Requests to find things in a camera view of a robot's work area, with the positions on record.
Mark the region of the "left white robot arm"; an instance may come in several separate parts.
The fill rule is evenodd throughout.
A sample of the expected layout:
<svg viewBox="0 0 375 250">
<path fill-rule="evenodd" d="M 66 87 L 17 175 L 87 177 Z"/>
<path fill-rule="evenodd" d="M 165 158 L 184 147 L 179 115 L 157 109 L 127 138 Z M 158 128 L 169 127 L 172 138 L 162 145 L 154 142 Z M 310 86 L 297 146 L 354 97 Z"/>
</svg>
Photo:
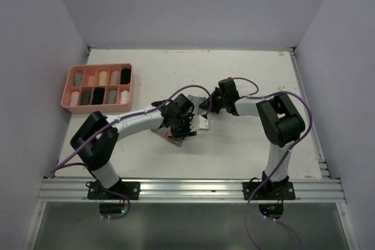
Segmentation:
<svg viewBox="0 0 375 250">
<path fill-rule="evenodd" d="M 96 136 L 78 152 L 78 156 L 87 170 L 101 183 L 101 192 L 108 198 L 117 198 L 122 191 L 120 176 L 113 168 L 110 158 L 116 143 L 127 136 L 167 127 L 173 138 L 185 139 L 195 136 L 192 131 L 194 104 L 185 95 L 163 104 L 153 102 L 148 107 L 123 115 L 107 115 L 96 111 L 88 116 L 79 130 L 72 137 L 70 144 L 77 150 L 89 137 L 108 125 L 109 127 Z"/>
</svg>

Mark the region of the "grey striped underwear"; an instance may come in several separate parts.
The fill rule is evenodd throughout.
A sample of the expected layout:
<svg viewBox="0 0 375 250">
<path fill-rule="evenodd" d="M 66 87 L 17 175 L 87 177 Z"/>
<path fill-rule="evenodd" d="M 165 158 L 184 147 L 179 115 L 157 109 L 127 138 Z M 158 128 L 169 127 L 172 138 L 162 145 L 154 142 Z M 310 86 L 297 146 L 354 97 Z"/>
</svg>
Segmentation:
<svg viewBox="0 0 375 250">
<path fill-rule="evenodd" d="M 185 96 L 179 94 L 176 98 L 172 100 L 169 104 L 165 106 L 166 110 L 170 115 L 168 117 L 177 117 L 183 114 L 192 113 L 195 115 L 202 115 L 206 110 L 199 108 L 199 104 L 205 100 L 203 97 L 196 97 L 193 95 Z M 171 136 L 170 128 L 166 126 L 164 122 L 159 128 L 151 129 L 151 131 L 161 138 L 164 138 L 168 142 L 180 147 L 184 139 L 175 139 Z"/>
</svg>

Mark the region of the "beige navy-trimmed underwear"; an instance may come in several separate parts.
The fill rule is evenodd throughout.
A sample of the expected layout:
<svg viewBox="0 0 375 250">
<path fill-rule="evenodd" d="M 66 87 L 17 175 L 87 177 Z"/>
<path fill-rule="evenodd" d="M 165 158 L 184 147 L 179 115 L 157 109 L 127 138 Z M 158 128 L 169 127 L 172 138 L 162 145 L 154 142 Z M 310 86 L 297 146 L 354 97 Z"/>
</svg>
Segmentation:
<svg viewBox="0 0 375 250">
<path fill-rule="evenodd" d="M 107 83 L 108 71 L 100 71 L 98 73 L 98 86 L 105 86 Z"/>
</svg>

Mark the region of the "plain grey underwear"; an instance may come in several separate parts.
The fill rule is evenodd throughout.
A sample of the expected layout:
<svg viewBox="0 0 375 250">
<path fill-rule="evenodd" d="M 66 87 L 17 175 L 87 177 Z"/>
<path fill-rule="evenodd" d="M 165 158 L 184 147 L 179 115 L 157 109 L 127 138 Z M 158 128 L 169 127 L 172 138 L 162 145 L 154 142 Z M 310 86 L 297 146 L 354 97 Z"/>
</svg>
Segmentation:
<svg viewBox="0 0 375 250">
<path fill-rule="evenodd" d="M 76 72 L 74 74 L 74 86 L 80 87 L 83 79 L 83 73 L 82 72 Z"/>
</svg>

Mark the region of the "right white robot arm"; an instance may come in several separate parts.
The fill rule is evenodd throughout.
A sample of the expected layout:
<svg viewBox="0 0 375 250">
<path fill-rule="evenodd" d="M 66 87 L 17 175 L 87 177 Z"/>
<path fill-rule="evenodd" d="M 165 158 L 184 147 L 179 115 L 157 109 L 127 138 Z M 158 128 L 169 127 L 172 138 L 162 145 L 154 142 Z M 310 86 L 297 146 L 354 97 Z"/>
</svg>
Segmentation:
<svg viewBox="0 0 375 250">
<path fill-rule="evenodd" d="M 285 91 L 269 97 L 255 97 L 253 94 L 240 96 L 235 81 L 227 78 L 218 82 L 211 98 L 199 107 L 218 114 L 222 109 L 234 116 L 259 117 L 264 133 L 270 142 L 267 165 L 262 172 L 262 182 L 249 183 L 245 198 L 272 199 L 288 187 L 288 166 L 292 146 L 305 131 L 305 122 Z"/>
</svg>

